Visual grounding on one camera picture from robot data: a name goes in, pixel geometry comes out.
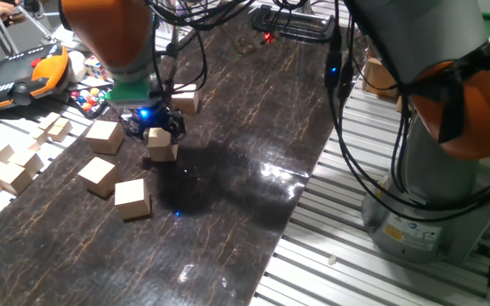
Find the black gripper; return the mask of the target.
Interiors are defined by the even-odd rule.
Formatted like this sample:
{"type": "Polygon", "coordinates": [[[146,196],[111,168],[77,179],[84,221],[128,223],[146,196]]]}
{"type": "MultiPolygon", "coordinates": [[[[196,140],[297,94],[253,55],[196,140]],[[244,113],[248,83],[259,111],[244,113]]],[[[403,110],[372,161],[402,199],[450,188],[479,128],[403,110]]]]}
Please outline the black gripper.
{"type": "Polygon", "coordinates": [[[170,132],[173,145],[186,136],[185,118],[164,102],[153,106],[119,109],[118,121],[127,136],[143,143],[147,142],[149,128],[161,128],[170,132]]]}

